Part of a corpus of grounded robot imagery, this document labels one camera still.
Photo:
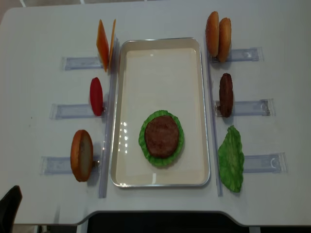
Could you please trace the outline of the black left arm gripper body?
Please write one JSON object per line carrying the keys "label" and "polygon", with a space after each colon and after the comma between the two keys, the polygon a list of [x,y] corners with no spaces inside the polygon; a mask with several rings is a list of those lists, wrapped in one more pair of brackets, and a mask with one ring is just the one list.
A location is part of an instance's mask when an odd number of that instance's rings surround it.
{"label": "black left arm gripper body", "polygon": [[18,208],[22,201],[22,192],[18,185],[13,186],[0,200],[0,232],[11,233]]}

